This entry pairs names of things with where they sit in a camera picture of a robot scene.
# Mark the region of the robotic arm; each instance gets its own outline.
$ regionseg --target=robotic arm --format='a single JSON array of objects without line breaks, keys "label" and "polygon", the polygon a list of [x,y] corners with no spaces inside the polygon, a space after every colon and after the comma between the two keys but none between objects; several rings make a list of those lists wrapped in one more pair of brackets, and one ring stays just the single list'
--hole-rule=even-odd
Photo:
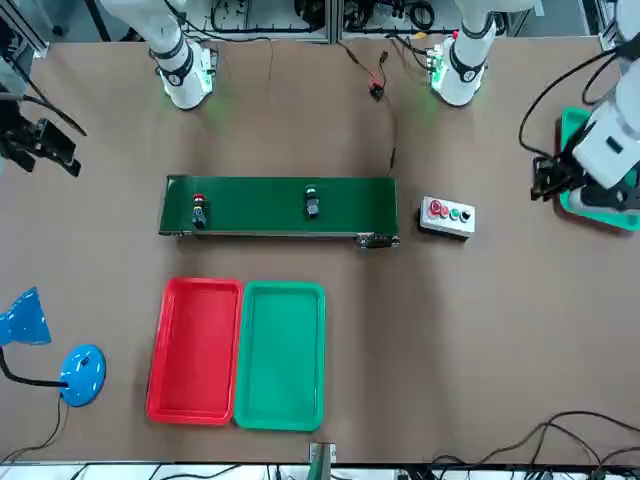
[{"label": "robotic arm", "polygon": [[578,212],[640,213],[640,2],[616,9],[629,69],[559,155],[536,159],[533,200],[570,191]]},{"label": "robotic arm", "polygon": [[[188,0],[173,0],[184,10]],[[188,41],[162,0],[102,0],[104,8],[133,27],[149,45],[167,95],[180,109],[197,107],[213,91],[217,57]]]},{"label": "robotic arm", "polygon": [[[536,0],[456,0],[462,28],[428,52],[429,79],[446,103],[468,104],[480,88],[495,39],[493,12],[532,8]],[[640,0],[618,0],[618,30],[625,44],[614,55],[631,62],[563,152],[535,160],[531,198],[570,191],[576,211],[640,213]]]},{"label": "robotic arm", "polygon": [[496,38],[493,12],[519,12],[537,0],[456,0],[462,28],[437,47],[437,65],[429,73],[431,88],[455,107],[468,104],[480,88],[487,54]]}]

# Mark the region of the red button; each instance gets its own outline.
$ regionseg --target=red button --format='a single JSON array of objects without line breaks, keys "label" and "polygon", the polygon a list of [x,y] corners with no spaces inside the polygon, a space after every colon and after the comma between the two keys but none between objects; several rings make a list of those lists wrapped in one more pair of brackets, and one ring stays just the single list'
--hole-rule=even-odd
[{"label": "red button", "polygon": [[442,204],[437,200],[431,200],[429,204],[429,211],[432,215],[438,215],[440,213],[440,209],[442,209]]}]

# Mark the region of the green tray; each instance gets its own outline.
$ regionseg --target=green tray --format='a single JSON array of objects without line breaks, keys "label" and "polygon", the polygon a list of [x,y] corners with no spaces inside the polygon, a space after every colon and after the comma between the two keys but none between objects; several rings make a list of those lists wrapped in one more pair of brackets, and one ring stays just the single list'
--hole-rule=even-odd
[{"label": "green tray", "polygon": [[324,416],[325,294],[314,283],[244,291],[234,418],[242,428],[312,431]]},{"label": "green tray", "polygon": [[[567,141],[578,128],[589,118],[591,113],[582,108],[568,107],[562,112],[560,124],[560,148],[563,149]],[[635,172],[629,172],[625,177],[630,184],[635,185]],[[640,230],[640,219],[638,215],[628,213],[592,213],[578,212],[569,205],[569,192],[560,194],[560,204],[562,208],[573,215],[589,218],[593,221],[611,225],[622,230],[637,232]]]},{"label": "green tray", "polygon": [[[313,185],[320,203],[308,218],[304,193]],[[207,227],[191,223],[193,195],[203,194]],[[372,236],[398,238],[393,178],[357,177],[167,177],[161,235],[276,235],[349,237],[360,246]]]}]

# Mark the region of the white device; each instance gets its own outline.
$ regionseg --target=white device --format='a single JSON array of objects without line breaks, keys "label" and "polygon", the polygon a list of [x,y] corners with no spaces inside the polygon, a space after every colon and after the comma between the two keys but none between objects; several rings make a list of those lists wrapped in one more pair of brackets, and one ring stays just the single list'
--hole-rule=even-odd
[{"label": "white device", "polygon": [[635,57],[593,111],[584,137],[573,149],[576,160],[608,195],[587,185],[571,192],[569,204],[579,211],[637,214],[640,190],[629,191],[624,177],[640,162],[640,1],[618,0],[616,18],[620,36],[635,43]]},{"label": "white device", "polygon": [[[186,0],[173,3],[179,10]],[[162,0],[102,0],[102,5],[145,39],[164,90],[178,108],[195,108],[213,91],[217,55],[188,40]]]},{"label": "white device", "polygon": [[480,88],[487,54],[496,38],[494,12],[519,12],[533,8],[538,0],[456,0],[462,26],[456,38],[437,48],[441,60],[428,72],[431,89],[450,105],[468,104]]},{"label": "white device", "polygon": [[424,197],[418,226],[424,233],[444,233],[466,240],[476,231],[476,209],[463,203]]}]

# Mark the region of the brown table surface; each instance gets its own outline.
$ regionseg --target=brown table surface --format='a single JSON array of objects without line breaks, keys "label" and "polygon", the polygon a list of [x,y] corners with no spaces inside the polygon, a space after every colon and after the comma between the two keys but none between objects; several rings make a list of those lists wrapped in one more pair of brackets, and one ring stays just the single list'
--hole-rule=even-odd
[{"label": "brown table surface", "polygon": [[[516,141],[532,99],[598,42],[497,41],[466,109],[427,93],[413,59],[406,71],[389,41],[350,45],[372,69],[389,50],[387,94],[400,126],[395,250],[157,235],[167,174],[386,173],[389,113],[340,47],[275,42],[269,81],[268,44],[223,45],[216,95],[187,113],[164,95],[144,44],[53,45],[35,63],[35,81],[89,137],[73,135],[77,179],[46,160],[32,176],[7,164],[0,177],[0,305],[37,285],[53,336],[46,347],[12,344],[7,360],[19,374],[55,378],[65,354],[91,342],[104,349],[108,376],[92,405],[71,410],[58,443],[25,459],[304,462],[310,441],[328,441],[341,462],[421,462],[443,451],[474,461],[564,409],[640,424],[639,239],[572,225],[532,203],[531,156]],[[529,142],[552,148],[554,121],[579,104],[588,73],[540,106]],[[475,236],[462,245],[418,234],[412,217],[425,194],[474,205]],[[175,275],[325,286],[320,430],[147,420],[160,298]],[[0,378],[0,452],[44,440],[55,397]],[[634,440],[589,418],[564,425],[602,451]],[[495,461],[526,462],[531,450]],[[557,432],[541,460],[588,462]]]}]

